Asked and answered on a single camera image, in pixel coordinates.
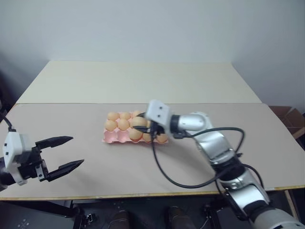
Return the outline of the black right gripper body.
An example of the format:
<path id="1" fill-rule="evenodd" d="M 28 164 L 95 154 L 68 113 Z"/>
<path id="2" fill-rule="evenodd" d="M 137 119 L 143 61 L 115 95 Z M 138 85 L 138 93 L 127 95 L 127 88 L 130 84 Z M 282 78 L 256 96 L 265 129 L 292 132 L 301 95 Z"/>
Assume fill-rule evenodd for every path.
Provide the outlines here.
<path id="1" fill-rule="evenodd" d="M 165 130 L 157 122 L 150 121 L 147 133 L 153 138 L 156 138 L 158 135 L 165 134 Z"/>

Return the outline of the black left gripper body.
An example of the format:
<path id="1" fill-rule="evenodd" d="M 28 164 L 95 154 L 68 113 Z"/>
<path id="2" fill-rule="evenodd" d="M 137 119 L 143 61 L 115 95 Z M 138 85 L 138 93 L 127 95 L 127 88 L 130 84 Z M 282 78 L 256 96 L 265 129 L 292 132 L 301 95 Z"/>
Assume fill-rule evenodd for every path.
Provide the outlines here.
<path id="1" fill-rule="evenodd" d="M 20 157 L 18 168 L 21 177 L 27 181 L 29 178 L 38 178 L 39 181 L 49 181 L 49 172 L 45 161 L 41 157 L 42 149 L 50 147 L 48 142 L 36 142 L 35 146 Z"/>

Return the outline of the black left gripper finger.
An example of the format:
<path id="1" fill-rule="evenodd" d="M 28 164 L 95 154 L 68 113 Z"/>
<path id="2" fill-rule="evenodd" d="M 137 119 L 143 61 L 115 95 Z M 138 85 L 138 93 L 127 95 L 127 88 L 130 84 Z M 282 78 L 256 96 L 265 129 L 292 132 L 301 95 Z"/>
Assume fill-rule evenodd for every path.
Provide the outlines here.
<path id="1" fill-rule="evenodd" d="M 84 162 L 84 159 L 72 161 L 72 162 L 69 162 L 62 166 L 59 166 L 57 170 L 54 170 L 47 175 L 47 181 L 51 182 L 62 176 L 69 174 L 70 172 L 75 170 L 77 167 L 79 167 L 83 162 Z"/>
<path id="2" fill-rule="evenodd" d="M 73 137 L 71 137 L 71 136 L 52 137 L 52 138 L 48 138 L 48 139 L 44 139 L 44 140 L 36 142 L 35 148 L 38 151 L 41 151 L 48 147 L 53 148 L 53 147 L 63 145 L 72 139 L 73 139 Z"/>

